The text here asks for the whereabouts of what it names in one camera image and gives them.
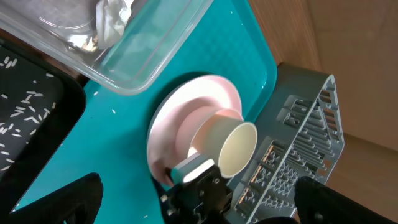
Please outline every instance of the dish rack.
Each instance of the dish rack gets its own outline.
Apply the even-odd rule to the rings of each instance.
[[[255,122],[254,157],[228,184],[234,189],[231,223],[292,217],[296,180],[309,176],[325,184],[344,148],[334,76],[287,64],[278,76]]]

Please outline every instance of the screw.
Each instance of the screw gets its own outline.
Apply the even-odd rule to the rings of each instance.
[[[171,216],[171,215],[173,215],[173,213],[174,213],[174,211],[173,211],[173,210],[171,210],[171,209],[167,210],[167,215],[168,215],[168,216]]]
[[[160,200],[165,203],[167,201],[167,195],[163,195],[160,197]]]

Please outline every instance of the plastic container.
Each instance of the plastic container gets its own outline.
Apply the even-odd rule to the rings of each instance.
[[[122,39],[96,47],[98,0],[0,0],[0,28],[106,88],[135,95],[162,72],[213,0],[135,0]]]

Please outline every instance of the black tray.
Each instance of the black tray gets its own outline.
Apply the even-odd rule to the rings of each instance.
[[[26,85],[27,82],[24,82],[23,77],[35,75],[37,72],[44,72],[44,74],[42,74],[44,76],[46,76],[46,73],[54,76],[54,80],[47,83],[50,86],[46,88],[45,96],[51,98],[50,101],[57,102],[56,107],[51,109],[47,100],[45,104],[46,107],[49,107],[49,110],[51,109],[50,114],[47,115],[46,119],[40,121],[40,125],[37,127],[27,127],[29,131],[31,131],[30,129],[36,129],[36,132],[30,136],[28,144],[26,144],[22,138],[19,142],[13,144],[13,146],[15,146],[15,150],[13,151],[17,153],[17,156],[14,155],[15,163],[12,163],[10,168],[0,175],[1,219],[1,217],[8,216],[16,206],[58,149],[59,145],[61,145],[76,122],[80,119],[80,116],[85,110],[86,97],[82,87],[72,77],[1,37],[0,51],[12,55],[10,60],[14,60],[15,57],[18,58],[17,63],[24,62],[26,65],[30,66],[29,69],[26,69],[26,67],[18,67],[18,65],[16,65],[12,70],[0,67],[0,91],[29,88],[29,86]],[[8,77],[12,75],[10,71],[15,71],[17,73],[16,75],[22,77],[21,85],[15,82],[15,78],[13,82],[10,81],[10,79],[4,78],[6,77],[5,75]],[[26,105],[26,110],[24,110],[26,112],[30,110],[27,106],[28,105]],[[3,106],[0,107],[0,111],[1,110],[10,109]]]

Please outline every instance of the white grain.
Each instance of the white grain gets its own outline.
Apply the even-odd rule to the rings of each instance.
[[[33,108],[33,106],[28,106],[29,109],[31,109],[33,112],[36,112],[35,108]]]
[[[35,122],[36,124],[40,124],[39,121],[36,120],[36,118],[32,118],[33,122]]]
[[[8,168],[10,168],[10,166],[6,166],[5,168],[1,169],[0,171],[5,171]]]
[[[12,65],[11,66],[14,67],[17,64],[17,61],[18,61],[18,59],[15,58],[14,61],[12,61]]]
[[[8,62],[8,64],[6,65],[6,68],[11,67],[11,65],[12,65],[12,62]]]
[[[10,115],[10,118],[13,118],[13,117],[15,117],[15,116],[18,116],[18,115],[20,115],[21,113],[13,113],[12,115]]]

